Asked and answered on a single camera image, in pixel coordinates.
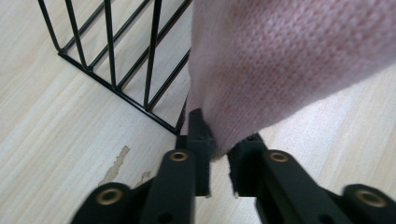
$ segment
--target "black wire basket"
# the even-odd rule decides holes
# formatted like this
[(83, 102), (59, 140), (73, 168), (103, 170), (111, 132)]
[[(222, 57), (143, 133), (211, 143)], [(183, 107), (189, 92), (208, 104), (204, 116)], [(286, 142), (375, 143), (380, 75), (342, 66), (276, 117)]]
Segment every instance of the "black wire basket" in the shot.
[[(112, 11), (114, 2), (115, 1), (104, 0), (98, 8), (92, 8), (93, 13), (91, 16), (83, 22), (81, 26), (78, 26), (78, 19), (74, 9), (75, 6), (72, 0), (65, 0), (65, 8), (67, 9), (73, 36), (61, 47), (60, 41), (52, 26), (50, 14), (47, 9), (48, 6), (46, 6), (44, 0), (38, 0), (49, 29), (50, 37), (53, 45), (58, 50), (59, 56), (117, 94), (128, 104), (155, 120), (171, 133), (178, 134), (184, 120), (185, 101), (189, 87), (187, 69), (184, 67), (190, 55), (190, 38), (180, 34), (170, 35), (170, 33), (172, 33), (171, 29), (178, 23), (180, 17), (186, 14), (184, 12), (189, 8), (191, 0), (165, 2), (162, 0), (141, 0), (136, 7), (128, 13), (128, 19), (124, 23), (121, 23), (120, 29), (113, 35), (113, 16), (117, 14), (116, 10)], [(172, 5), (170, 7), (167, 6), (167, 8), (174, 9), (173, 11), (168, 10), (172, 11), (166, 14), (168, 18), (166, 18), (166, 16), (162, 17), (163, 6), (165, 4)], [(128, 41), (134, 39), (134, 37), (142, 36), (142, 33), (144, 33), (144, 31), (141, 31), (142, 29), (135, 27), (131, 30), (131, 28), (138, 26), (139, 20), (146, 20), (146, 14), (148, 14), (151, 19), (151, 27), (147, 27), (146, 25), (146, 30), (148, 30), (146, 39), (149, 42), (146, 46), (140, 44), (134, 49), (121, 50), (135, 50), (135, 52), (139, 52), (137, 55), (140, 56), (136, 57), (134, 62), (128, 62), (129, 69), (127, 69), (127, 72), (124, 72), (123, 75), (119, 75), (122, 72), (120, 69), (117, 71), (115, 48), (121, 41)], [(85, 53), (86, 48), (83, 48), (84, 43), (82, 39), (91, 28), (100, 21), (100, 18), (105, 20), (105, 24), (99, 25), (102, 27), (106, 25), (106, 43), (102, 49), (99, 50), (99, 53), (93, 54), (91, 59), (87, 59)], [(171, 48), (177, 47), (178, 52), (182, 51), (183, 53), (181, 55), (180, 53), (174, 55), (174, 53), (169, 53), (169, 50), (166, 51), (166, 49), (158, 49), (160, 43), (162, 43), (167, 36), (173, 38), (174, 42), (176, 41), (176, 45), (179, 45), (178, 42), (180, 41), (187, 42), (187, 44), (183, 44), (184, 47), (182, 48), (180, 46), (171, 46)], [(163, 51), (161, 59), (156, 57), (156, 49), (158, 49), (157, 52), (160, 50)], [(173, 69), (161, 69), (161, 64), (167, 64), (166, 67), (169, 68), (168, 64), (170, 63), (170, 58), (173, 58), (173, 61), (176, 60), (174, 63), (175, 65), (171, 65)], [(123, 62), (122, 59), (119, 60), (121, 60), (122, 64), (125, 64), (126, 61), (131, 61), (124, 60)], [(153, 73), (155, 63), (158, 64), (157, 69), (160, 68), (161, 71)], [(106, 69), (102, 70), (105, 70), (107, 73), (105, 75), (100, 75), (97, 73), (98, 67), (104, 67), (103, 64), (106, 64)], [(177, 83), (175, 80), (177, 77), (180, 77), (180, 73), (183, 73), (184, 77), (182, 81)], [(183, 91), (173, 91), (170, 93), (168, 89), (171, 85), (176, 85), (173, 89), (180, 89), (180, 86), (182, 86), (181, 89), (183, 89)], [(137, 99), (139, 97), (134, 97), (134, 92), (140, 94), (140, 100)], [(174, 98), (176, 100), (171, 100), (170, 103), (169, 100), (167, 100), (168, 103), (166, 103), (166, 99), (164, 98)], [(163, 114), (168, 114), (168, 118), (164, 118), (161, 116), (161, 112), (166, 111), (166, 107), (172, 107), (172, 111), (177, 111), (177, 113), (167, 110), (167, 112)]]

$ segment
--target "towel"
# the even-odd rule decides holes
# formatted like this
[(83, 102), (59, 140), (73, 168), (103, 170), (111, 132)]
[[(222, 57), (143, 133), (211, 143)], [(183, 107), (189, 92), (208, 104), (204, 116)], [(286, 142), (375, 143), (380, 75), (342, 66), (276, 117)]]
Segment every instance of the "towel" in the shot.
[(221, 157), (394, 63), (395, 26), (395, 0), (194, 0), (186, 113), (202, 108)]

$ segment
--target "wire rack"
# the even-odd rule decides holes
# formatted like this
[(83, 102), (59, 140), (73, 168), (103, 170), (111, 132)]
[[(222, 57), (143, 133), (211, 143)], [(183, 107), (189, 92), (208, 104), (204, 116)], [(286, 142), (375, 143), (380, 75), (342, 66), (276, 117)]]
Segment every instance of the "wire rack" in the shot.
[[(151, 89), (151, 81), (153, 75), (153, 65), (154, 58), (156, 53), (156, 48), (163, 41), (168, 32), (172, 29), (172, 27), (176, 24), (177, 20), (182, 16), (182, 14), (186, 11), (188, 6), (191, 3), (191, 0), (183, 1), (177, 8), (176, 12), (170, 17), (170, 19), (165, 23), (163, 28), (159, 32), (159, 24), (160, 17), (162, 12), (162, 0), (143, 0), (140, 5), (135, 9), (135, 11), (130, 15), (130, 17), (126, 20), (126, 22), (121, 26), (121, 28), (113, 35), (113, 19), (112, 19), (112, 2), (111, 0), (104, 0), (100, 4), (100, 6), (91, 14), (91, 16), (83, 22), (83, 24), (78, 28), (78, 23), (76, 19), (76, 13), (74, 10), (74, 6), (72, 0), (65, 0), (65, 6), (67, 8), (68, 18), (70, 20), (71, 29), (73, 31), (73, 37), (63, 46), (61, 47), (57, 36), (55, 34), (54, 28), (52, 26), (52, 22), (50, 19), (49, 12), (47, 10), (47, 6), (44, 0), (38, 0), (41, 11), (43, 13), (45, 22), (47, 24), (50, 37), (52, 39), (53, 45), (58, 51), (58, 55), (67, 60), (69, 63), (73, 64), (76, 68), (84, 72), (86, 75), (92, 77), (94, 80), (102, 84), (104, 87), (109, 89), (110, 91), (117, 94), (121, 99), (126, 101), (128, 104), (134, 106), (143, 114), (147, 115), (151, 119), (155, 120), (157, 123), (162, 125), (165, 129), (170, 131), (171, 133), (178, 134), (181, 128), (181, 125), (184, 120), (184, 108), (185, 108), (185, 98), (184, 96), (184, 105), (182, 106), (181, 112), (178, 115), (176, 125), (170, 124), (168, 121), (160, 118), (154, 111), (157, 103), (162, 99), (165, 92), (168, 90), (169, 86), (174, 82), (177, 75), (186, 65), (190, 50), (182, 56), (181, 60), (177, 63), (176, 67), (173, 69), (170, 75), (167, 76), (166, 80), (160, 85), (161, 87), (150, 97), (150, 89)], [(124, 37), (125, 33), (134, 26), (135, 22), (140, 19), (142, 13), (148, 10), (150, 4), (154, 4), (153, 6), (153, 14), (151, 21), (151, 29), (150, 29), (150, 38), (149, 44), (147, 48), (143, 51), (140, 57), (132, 63), (129, 71), (121, 78), (117, 78), (116, 76), (116, 65), (115, 65), (115, 45), (120, 42), (120, 40)], [(84, 54), (84, 48), (81, 44), (81, 37), (90, 30), (90, 27), (96, 23), (98, 17), (105, 13), (106, 17), (106, 45), (100, 50), (99, 54), (97, 54), (90, 63), (87, 63), (86, 56)], [(70, 51), (72, 48), (77, 48), (78, 58), (79, 60), (74, 59), (70, 56)], [(103, 77), (97, 75), (95, 71), (95, 67), (104, 60), (104, 58), (108, 58), (109, 65), (109, 81), (105, 80)], [(144, 99), (142, 103), (137, 102), (135, 99), (125, 94), (124, 89), (126, 85), (134, 78), (135, 74), (142, 66), (147, 66), (147, 72), (145, 77), (144, 84)]]

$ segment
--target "metal ring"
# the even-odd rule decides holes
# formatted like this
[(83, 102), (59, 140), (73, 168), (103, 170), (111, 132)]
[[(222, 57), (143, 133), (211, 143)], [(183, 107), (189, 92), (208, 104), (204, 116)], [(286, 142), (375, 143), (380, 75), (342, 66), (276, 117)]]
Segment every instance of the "metal ring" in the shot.
[(170, 155), (172, 161), (185, 161), (189, 155), (184, 152), (174, 152)]
[(288, 156), (286, 156), (285, 154), (280, 153), (280, 152), (271, 153), (270, 158), (273, 161), (279, 161), (279, 162), (285, 162), (285, 161), (289, 160)]
[(355, 196), (362, 202), (373, 207), (385, 207), (387, 205), (387, 202), (381, 196), (366, 189), (356, 190)]
[[(113, 197), (107, 198), (108, 193), (114, 193)], [(110, 205), (118, 202), (122, 197), (122, 191), (120, 189), (105, 189), (96, 196), (96, 202), (101, 205)]]

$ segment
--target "wood grain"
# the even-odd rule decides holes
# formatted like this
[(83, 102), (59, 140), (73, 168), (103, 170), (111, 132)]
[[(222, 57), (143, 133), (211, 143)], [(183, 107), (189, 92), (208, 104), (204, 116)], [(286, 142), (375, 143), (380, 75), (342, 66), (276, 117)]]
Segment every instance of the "wood grain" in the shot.
[[(74, 2), (78, 21), (92, 13), (89, 6), (100, 3)], [(46, 3), (64, 44), (72, 34), (64, 1)], [(68, 223), (124, 147), (130, 150), (113, 181), (134, 187), (155, 176), (175, 137), (58, 57), (37, 1), (0, 4), (0, 223)], [(114, 4), (116, 30), (135, 2)], [(186, 15), (180, 33), (174, 34), (180, 40), (189, 34)], [(150, 21), (142, 19), (149, 27)], [(106, 43), (105, 35), (97, 40), (95, 36), (99, 33), (84, 36), (83, 44), (92, 49), (89, 56)], [(163, 42), (163, 52), (172, 57), (182, 54), (184, 49), (172, 46), (178, 39), (168, 41)], [(127, 43), (131, 44), (117, 45), (119, 71), (130, 65), (125, 58), (136, 57), (124, 52)], [(106, 71), (105, 65), (106, 61), (98, 71)], [(156, 66), (170, 71), (174, 65)], [(169, 90), (169, 99), (176, 99), (172, 104), (182, 101), (171, 94), (187, 92), (187, 70), (184, 73), (185, 79)], [(270, 148), (294, 155), (325, 188), (340, 192), (344, 185), (364, 183), (396, 199), (395, 83), (396, 66), (392, 66), (261, 134)], [(161, 111), (172, 119), (176, 109), (163, 103)], [(232, 195), (225, 159), (212, 164), (211, 180), (213, 197), (197, 199), (197, 223), (259, 223), (254, 201)]]

